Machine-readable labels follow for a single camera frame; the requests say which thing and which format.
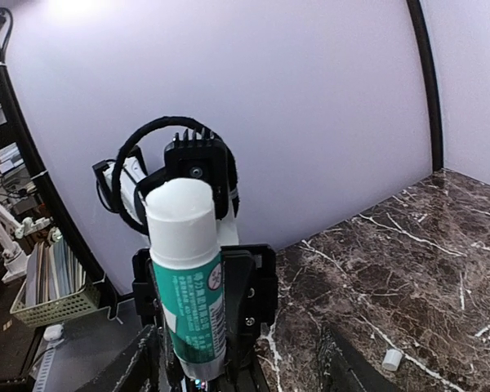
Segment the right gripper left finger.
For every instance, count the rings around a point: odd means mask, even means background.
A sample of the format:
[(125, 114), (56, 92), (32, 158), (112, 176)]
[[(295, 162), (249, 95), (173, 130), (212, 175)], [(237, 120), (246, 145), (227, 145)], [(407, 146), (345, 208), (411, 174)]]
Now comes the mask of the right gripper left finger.
[(104, 370), (79, 390), (159, 391), (160, 348), (158, 329), (154, 325), (145, 326)]

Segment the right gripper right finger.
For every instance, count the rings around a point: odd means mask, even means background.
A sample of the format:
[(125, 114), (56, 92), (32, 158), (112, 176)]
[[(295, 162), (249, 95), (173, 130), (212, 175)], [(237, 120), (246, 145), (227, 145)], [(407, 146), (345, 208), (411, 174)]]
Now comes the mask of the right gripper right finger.
[(320, 391), (400, 391), (333, 326), (323, 326), (317, 348)]

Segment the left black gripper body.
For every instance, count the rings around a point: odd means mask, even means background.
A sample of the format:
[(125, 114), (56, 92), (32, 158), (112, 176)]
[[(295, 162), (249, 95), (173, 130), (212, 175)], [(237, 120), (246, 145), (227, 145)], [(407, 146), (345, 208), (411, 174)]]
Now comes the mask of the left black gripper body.
[(278, 308), (276, 255), (266, 244), (224, 246), (194, 269), (167, 269), (149, 249), (132, 257), (132, 290), (143, 324), (167, 325), (176, 357), (206, 364), (242, 358)]

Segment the small grey glue cap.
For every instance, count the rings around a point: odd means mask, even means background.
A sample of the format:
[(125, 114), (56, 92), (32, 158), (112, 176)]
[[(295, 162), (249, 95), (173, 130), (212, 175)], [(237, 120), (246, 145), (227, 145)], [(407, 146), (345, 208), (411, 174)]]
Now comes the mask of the small grey glue cap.
[(403, 353), (397, 349), (388, 349), (382, 360), (382, 368), (389, 372), (396, 372), (403, 358)]

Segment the green white glue stick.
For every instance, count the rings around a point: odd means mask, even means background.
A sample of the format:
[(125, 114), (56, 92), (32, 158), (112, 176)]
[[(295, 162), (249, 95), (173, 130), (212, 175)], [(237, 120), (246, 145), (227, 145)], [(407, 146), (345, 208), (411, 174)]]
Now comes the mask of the green white glue stick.
[(212, 188), (178, 178), (145, 199), (149, 254), (176, 357), (190, 379), (223, 372), (225, 309)]

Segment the green perforated basket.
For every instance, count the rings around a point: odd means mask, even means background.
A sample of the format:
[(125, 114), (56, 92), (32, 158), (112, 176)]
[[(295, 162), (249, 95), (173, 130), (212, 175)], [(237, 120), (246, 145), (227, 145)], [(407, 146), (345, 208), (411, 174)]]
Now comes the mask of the green perforated basket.
[(20, 287), (10, 308), (10, 315), (27, 327), (45, 327), (81, 317), (98, 310), (100, 291), (88, 279), (77, 292), (39, 305), (25, 304), (26, 282)]

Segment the left black corner post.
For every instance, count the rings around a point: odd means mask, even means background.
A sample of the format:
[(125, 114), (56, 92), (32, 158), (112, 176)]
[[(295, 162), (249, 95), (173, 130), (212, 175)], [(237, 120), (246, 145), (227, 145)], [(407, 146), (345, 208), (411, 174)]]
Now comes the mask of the left black corner post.
[(425, 85), (425, 97), (430, 124), (432, 170), (437, 172), (444, 168), (444, 149), (439, 85), (434, 57), (421, 2), (419, 0), (407, 0), (406, 3), (416, 37), (416, 45)]

